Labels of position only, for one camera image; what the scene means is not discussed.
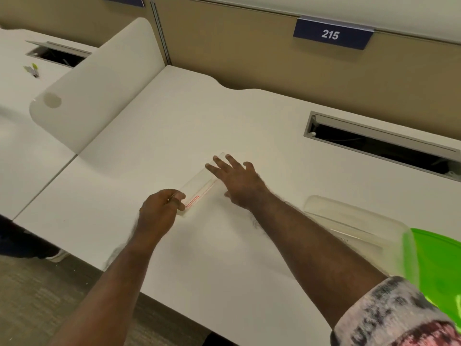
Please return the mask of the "person's left forearm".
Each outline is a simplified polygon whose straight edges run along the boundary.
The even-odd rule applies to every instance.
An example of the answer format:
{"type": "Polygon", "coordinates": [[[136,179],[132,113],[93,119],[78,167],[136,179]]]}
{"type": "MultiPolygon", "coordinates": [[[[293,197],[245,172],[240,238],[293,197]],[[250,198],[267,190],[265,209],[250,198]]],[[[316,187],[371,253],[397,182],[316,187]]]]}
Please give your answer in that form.
{"type": "Polygon", "coordinates": [[[160,239],[158,235],[134,235],[47,346],[124,346],[160,239]]]}

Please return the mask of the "person's left hand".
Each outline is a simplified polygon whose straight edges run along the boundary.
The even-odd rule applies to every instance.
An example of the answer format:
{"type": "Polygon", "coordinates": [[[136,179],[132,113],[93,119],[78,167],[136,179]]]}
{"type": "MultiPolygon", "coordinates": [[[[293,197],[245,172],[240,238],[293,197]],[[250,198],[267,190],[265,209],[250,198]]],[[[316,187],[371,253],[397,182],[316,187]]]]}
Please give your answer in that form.
{"type": "Polygon", "coordinates": [[[173,226],[177,211],[184,208],[185,205],[176,199],[163,202],[159,191],[150,195],[140,208],[134,238],[143,245],[154,248],[173,226]]]}

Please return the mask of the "white shoe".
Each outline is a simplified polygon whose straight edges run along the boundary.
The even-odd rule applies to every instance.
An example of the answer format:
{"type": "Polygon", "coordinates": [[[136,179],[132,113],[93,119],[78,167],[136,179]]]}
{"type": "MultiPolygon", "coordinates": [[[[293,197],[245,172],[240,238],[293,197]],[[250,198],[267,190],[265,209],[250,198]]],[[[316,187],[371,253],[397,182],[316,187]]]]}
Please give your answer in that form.
{"type": "Polygon", "coordinates": [[[60,249],[56,255],[46,257],[46,260],[53,263],[59,263],[63,261],[67,256],[69,256],[69,253],[65,250],[60,249]]]}

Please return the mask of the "person's right hand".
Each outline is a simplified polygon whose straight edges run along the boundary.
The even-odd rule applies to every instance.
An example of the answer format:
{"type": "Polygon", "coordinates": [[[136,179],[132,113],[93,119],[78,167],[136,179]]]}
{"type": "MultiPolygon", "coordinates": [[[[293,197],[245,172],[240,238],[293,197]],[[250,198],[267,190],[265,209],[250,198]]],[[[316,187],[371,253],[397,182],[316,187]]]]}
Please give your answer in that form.
{"type": "MultiPolygon", "coordinates": [[[[225,185],[226,191],[233,194],[234,199],[230,199],[232,203],[252,211],[257,203],[271,194],[270,190],[258,174],[246,174],[243,163],[238,162],[230,154],[224,157],[233,167],[233,172],[230,175],[216,175],[216,177],[225,185]]],[[[205,165],[210,172],[213,166],[216,164],[205,165]]]]}

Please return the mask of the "blue number sign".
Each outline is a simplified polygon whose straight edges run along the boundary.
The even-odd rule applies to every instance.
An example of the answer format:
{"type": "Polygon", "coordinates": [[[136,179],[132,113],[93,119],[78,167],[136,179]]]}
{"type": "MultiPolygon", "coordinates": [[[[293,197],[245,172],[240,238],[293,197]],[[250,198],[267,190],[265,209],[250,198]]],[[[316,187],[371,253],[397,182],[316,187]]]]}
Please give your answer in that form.
{"type": "Polygon", "coordinates": [[[364,50],[375,33],[375,28],[331,19],[298,17],[293,37],[320,43],[364,50]]]}
{"type": "Polygon", "coordinates": [[[143,0],[105,0],[105,1],[111,1],[111,2],[120,3],[124,5],[131,5],[135,7],[145,8],[145,4],[143,0]]]}

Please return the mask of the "white desk divider panel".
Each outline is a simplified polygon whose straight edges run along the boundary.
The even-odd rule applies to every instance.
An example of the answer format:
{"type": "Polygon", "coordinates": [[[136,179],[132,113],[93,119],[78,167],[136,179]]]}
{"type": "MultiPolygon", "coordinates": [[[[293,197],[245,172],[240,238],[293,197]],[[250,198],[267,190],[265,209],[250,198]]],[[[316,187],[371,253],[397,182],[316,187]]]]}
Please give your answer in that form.
{"type": "Polygon", "coordinates": [[[153,28],[139,17],[34,98],[31,118],[79,154],[164,68],[153,28]]]}

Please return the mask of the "green plastic lid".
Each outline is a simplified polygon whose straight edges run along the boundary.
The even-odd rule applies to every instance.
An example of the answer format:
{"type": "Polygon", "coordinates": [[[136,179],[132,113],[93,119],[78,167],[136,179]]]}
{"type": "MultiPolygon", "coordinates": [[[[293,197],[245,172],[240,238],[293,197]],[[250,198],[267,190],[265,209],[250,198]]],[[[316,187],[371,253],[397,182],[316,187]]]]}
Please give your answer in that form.
{"type": "Polygon", "coordinates": [[[402,235],[403,273],[461,334],[461,242],[411,228],[402,235]]]}

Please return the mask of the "beige cubicle partition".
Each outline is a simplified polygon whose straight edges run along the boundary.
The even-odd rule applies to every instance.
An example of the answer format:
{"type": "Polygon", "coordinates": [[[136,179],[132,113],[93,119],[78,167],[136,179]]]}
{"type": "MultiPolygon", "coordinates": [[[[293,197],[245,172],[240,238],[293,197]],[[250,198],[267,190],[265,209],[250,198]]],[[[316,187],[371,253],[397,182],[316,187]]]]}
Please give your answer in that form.
{"type": "Polygon", "coordinates": [[[293,37],[297,18],[201,0],[0,0],[0,26],[98,47],[137,17],[165,63],[461,140],[461,45],[378,30],[365,50],[293,37]]]}

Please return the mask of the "clear plastic ruler red print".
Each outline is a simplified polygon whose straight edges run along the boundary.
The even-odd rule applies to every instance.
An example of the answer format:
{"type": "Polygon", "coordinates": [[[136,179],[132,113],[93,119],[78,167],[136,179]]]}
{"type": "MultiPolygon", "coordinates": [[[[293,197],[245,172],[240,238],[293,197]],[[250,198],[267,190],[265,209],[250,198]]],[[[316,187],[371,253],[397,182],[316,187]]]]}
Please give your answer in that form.
{"type": "Polygon", "coordinates": [[[185,197],[181,203],[185,205],[184,210],[178,210],[177,215],[184,216],[189,209],[198,203],[210,190],[220,181],[206,167],[195,174],[190,180],[179,188],[179,192],[185,197]]]}

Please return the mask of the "white black patterned sleeve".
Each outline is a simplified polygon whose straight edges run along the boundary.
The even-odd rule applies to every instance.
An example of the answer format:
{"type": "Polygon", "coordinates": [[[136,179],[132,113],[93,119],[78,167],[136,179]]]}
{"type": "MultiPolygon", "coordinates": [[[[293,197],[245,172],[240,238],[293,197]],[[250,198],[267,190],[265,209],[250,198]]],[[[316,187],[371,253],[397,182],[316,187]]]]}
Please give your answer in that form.
{"type": "Polygon", "coordinates": [[[461,346],[461,334],[415,285],[394,276],[347,310],[330,346],[461,346]]]}

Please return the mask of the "dark trouser leg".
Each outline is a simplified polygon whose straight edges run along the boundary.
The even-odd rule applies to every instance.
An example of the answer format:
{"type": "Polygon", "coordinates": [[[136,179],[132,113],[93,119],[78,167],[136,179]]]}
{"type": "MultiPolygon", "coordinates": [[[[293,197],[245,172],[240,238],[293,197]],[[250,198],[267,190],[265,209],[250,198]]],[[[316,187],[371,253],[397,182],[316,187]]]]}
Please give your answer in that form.
{"type": "Polygon", "coordinates": [[[48,259],[59,253],[59,247],[0,215],[0,256],[48,259]]]}

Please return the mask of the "person's right forearm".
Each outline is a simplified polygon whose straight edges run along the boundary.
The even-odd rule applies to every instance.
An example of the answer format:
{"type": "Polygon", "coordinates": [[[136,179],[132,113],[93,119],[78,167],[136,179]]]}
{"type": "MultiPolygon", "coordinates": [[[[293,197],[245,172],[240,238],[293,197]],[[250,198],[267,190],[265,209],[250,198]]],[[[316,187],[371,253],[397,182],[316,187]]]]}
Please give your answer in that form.
{"type": "Polygon", "coordinates": [[[251,197],[244,207],[273,241],[330,327],[387,279],[342,240],[273,193],[251,197]]]}

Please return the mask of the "clear plastic container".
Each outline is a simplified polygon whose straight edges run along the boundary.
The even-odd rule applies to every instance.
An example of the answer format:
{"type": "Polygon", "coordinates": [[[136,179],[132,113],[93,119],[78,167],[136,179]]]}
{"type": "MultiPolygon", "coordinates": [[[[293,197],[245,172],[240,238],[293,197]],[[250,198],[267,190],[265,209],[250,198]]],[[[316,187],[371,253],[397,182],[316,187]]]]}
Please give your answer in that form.
{"type": "Polygon", "coordinates": [[[384,274],[419,287],[416,244],[404,223],[321,196],[308,197],[303,211],[384,274]]]}

